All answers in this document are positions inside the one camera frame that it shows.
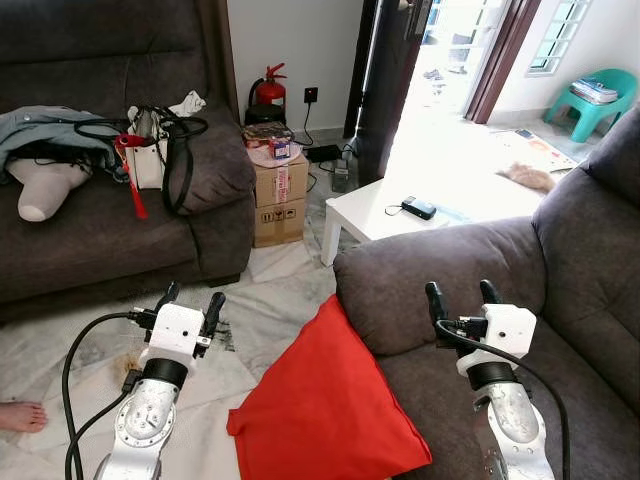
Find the mobile phone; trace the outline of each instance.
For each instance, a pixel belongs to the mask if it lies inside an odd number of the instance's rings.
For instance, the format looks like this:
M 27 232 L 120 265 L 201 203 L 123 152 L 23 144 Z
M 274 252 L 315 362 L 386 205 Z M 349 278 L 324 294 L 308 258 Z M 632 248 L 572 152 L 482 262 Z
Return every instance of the mobile phone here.
M 405 198 L 401 206 L 407 212 L 413 213 L 424 220 L 429 220 L 436 214 L 436 207 L 430 203 L 418 200 L 416 197 Z

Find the stacked cardboard boxes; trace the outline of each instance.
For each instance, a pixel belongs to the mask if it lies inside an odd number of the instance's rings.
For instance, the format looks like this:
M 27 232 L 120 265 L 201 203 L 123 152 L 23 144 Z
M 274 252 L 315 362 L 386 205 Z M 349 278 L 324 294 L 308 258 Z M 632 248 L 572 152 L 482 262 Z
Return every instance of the stacked cardboard boxes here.
M 254 247 L 302 240 L 309 164 L 298 155 L 287 165 L 256 169 Z

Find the power adapter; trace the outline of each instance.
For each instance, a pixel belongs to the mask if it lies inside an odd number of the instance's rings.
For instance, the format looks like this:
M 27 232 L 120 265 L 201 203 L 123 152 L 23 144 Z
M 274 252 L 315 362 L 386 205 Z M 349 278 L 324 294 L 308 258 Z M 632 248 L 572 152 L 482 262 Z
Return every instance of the power adapter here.
M 331 190 L 337 193 L 346 193 L 349 184 L 349 165 L 345 160 L 336 160 L 331 179 Z
M 311 163 L 320 163 L 341 158 L 342 151 L 337 145 L 325 145 L 323 147 L 307 148 L 305 155 Z

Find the red pillow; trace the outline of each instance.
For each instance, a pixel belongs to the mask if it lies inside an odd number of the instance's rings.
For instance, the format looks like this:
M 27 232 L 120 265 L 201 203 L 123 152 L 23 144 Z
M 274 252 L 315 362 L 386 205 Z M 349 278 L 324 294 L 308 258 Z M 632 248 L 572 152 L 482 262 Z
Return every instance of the red pillow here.
M 335 295 L 237 410 L 242 480 L 382 480 L 431 463 Z

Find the bare foot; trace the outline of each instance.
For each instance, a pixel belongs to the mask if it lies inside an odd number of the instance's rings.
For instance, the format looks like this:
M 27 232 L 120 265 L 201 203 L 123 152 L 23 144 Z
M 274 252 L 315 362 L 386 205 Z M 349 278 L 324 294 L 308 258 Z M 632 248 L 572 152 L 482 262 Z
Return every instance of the bare foot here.
M 39 403 L 0 403 L 0 430 L 36 433 L 47 424 L 47 414 Z

